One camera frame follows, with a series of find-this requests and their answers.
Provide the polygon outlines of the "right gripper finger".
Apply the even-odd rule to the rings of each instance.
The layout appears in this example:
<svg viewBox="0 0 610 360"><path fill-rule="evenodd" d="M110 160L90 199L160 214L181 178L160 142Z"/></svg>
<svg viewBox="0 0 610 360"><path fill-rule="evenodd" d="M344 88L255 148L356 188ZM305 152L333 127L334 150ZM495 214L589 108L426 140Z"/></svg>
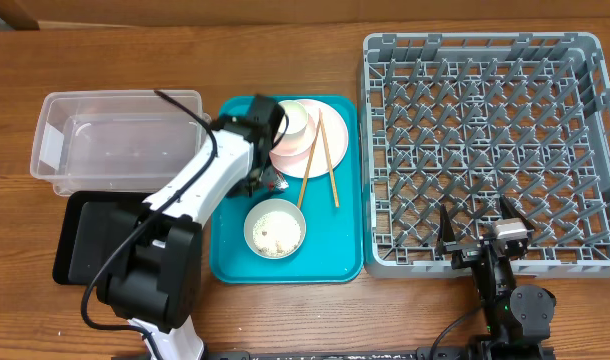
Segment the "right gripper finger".
<svg viewBox="0 0 610 360"><path fill-rule="evenodd" d="M446 206L440 206L439 232L437 237L439 244L455 244L456 237L452 228L451 219Z"/></svg>
<svg viewBox="0 0 610 360"><path fill-rule="evenodd" d="M499 208L503 220L519 219L528 231L535 230L535 226L504 195L499 197Z"/></svg>

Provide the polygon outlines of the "pale green paper cup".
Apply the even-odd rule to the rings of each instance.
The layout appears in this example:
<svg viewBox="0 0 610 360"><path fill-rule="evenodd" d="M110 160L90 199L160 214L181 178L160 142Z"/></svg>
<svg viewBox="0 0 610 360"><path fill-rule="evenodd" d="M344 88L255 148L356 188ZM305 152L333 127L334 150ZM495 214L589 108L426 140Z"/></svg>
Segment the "pale green paper cup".
<svg viewBox="0 0 610 360"><path fill-rule="evenodd" d="M283 100L279 105L284 110L284 116L279 126L279 134L285 141L298 139L308 124L308 114L304 106L294 100Z"/></svg>

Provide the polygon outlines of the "red snack wrapper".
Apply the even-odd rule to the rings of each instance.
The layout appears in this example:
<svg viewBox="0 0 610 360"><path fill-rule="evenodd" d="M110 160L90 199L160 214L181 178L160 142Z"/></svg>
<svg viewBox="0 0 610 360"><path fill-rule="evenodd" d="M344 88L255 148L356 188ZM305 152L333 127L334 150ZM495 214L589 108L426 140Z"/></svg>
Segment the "red snack wrapper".
<svg viewBox="0 0 610 360"><path fill-rule="evenodd" d="M284 192L289 187L289 184L284 178L283 174L273 166L269 166L264 170L261 181L263 186L266 187L270 192Z"/></svg>

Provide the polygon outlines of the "wooden chopstick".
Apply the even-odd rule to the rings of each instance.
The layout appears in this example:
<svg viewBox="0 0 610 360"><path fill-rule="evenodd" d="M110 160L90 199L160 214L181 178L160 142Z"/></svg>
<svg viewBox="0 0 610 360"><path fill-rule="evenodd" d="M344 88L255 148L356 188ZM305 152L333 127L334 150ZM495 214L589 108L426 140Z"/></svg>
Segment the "wooden chopstick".
<svg viewBox="0 0 610 360"><path fill-rule="evenodd" d="M316 125L314 139L313 139L310 151L309 151L308 161L307 161L305 172L304 172L304 175L303 175L303 178L302 178L302 185L301 185L301 189L300 189L300 193L299 193L299 197L298 197L298 201L297 201L297 207L299 209L301 208L303 200L304 200L304 195L305 195L307 183L308 183L308 180L309 180L310 169L311 169L311 166L312 166L312 162L313 162L314 154L315 154L315 149L316 149L316 144L317 144L317 141L318 141L317 139L318 139L318 135L319 135L319 132L320 132L320 127L321 127L321 124L322 124L322 117L323 117L323 115L322 115L322 113L321 113L321 111L319 109L318 122L317 122L317 125Z"/></svg>
<svg viewBox="0 0 610 360"><path fill-rule="evenodd" d="M329 145L328 145L328 140L327 140L327 135L326 135L325 121L323 118L322 109L320 109L320 108L319 108L319 124L318 125L320 127L320 132L321 132L321 136L323 139L323 146L324 146L324 151L325 151L326 163L327 163L327 167L328 167L328 173L329 173L329 177L330 177L330 184L331 184L334 205L336 208L340 208L340 202L339 202L336 180L335 180L335 175L334 175L334 167L333 167L333 163L331 161L331 155L330 155Z"/></svg>

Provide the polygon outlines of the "grey bowl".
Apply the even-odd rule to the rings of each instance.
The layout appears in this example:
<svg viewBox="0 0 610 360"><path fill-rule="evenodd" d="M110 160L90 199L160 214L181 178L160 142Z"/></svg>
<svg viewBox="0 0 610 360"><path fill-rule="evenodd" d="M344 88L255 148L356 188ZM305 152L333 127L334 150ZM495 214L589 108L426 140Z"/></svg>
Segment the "grey bowl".
<svg viewBox="0 0 610 360"><path fill-rule="evenodd" d="M301 236L301 242L300 242L299 246L291 254L289 254L285 257L269 258L269 257L263 256L257 250L257 248L254 246L254 244L252 242L252 227L253 227L254 223L263 214L269 213L272 211L284 211L284 212L291 214L292 216L294 216L297 219L297 221L299 222L299 224L301 225L301 228L303 230L303 235ZM270 260L278 260L278 259L289 257L292 254L294 254L302 245L305 235L306 235L306 230L307 230L307 226L306 226L305 218L304 218L302 212L300 211L300 209L296 205L294 205L292 202L284 200L284 199L280 199L280 198L272 198L272 199L268 199L265 201L261 201L260 203L255 205L249 211L249 213L247 214L245 221L244 221L244 238L245 238L245 241L246 241L248 247L255 254L257 254L263 258L270 259Z"/></svg>

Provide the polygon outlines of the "white rice leftovers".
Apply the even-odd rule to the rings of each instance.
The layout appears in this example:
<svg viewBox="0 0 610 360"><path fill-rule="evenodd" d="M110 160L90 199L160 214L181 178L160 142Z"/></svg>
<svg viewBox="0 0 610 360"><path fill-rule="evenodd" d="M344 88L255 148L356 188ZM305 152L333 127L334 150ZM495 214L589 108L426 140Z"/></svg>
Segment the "white rice leftovers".
<svg viewBox="0 0 610 360"><path fill-rule="evenodd" d="M284 211L263 214L252 227L252 242L266 257L291 254L300 244L303 230L297 219Z"/></svg>

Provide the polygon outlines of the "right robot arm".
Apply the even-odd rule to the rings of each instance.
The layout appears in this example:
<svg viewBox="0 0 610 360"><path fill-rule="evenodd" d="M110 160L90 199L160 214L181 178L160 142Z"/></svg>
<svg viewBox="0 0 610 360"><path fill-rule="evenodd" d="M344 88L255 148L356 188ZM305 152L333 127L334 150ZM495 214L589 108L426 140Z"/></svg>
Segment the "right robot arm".
<svg viewBox="0 0 610 360"><path fill-rule="evenodd" d="M472 272L480 305L451 323L434 340L430 359L553 359L554 350L542 346L550 337L556 297L549 290L517 284L511 260L524 256L535 226L508 200L499 198L502 218L492 231L477 242L456 241L451 219L445 207L440 208L437 250L452 256L454 270L469 268ZM440 345L446 335L465 320L482 311L487 332L474 335L463 348Z"/></svg>

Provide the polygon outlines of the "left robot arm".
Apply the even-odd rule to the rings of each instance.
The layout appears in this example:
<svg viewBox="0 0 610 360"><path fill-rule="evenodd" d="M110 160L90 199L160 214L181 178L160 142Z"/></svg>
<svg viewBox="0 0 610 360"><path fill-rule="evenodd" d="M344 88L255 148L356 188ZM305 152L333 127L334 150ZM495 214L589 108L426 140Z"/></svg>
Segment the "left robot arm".
<svg viewBox="0 0 610 360"><path fill-rule="evenodd" d="M225 197L251 194L263 184L269 153L289 122L277 109L204 123L207 138L184 168L141 204L114 213L106 237L111 252L81 301L84 322L109 328L89 316L89 300L97 296L126 319L122 330L142 337L151 358L203 358L190 316L203 225Z"/></svg>

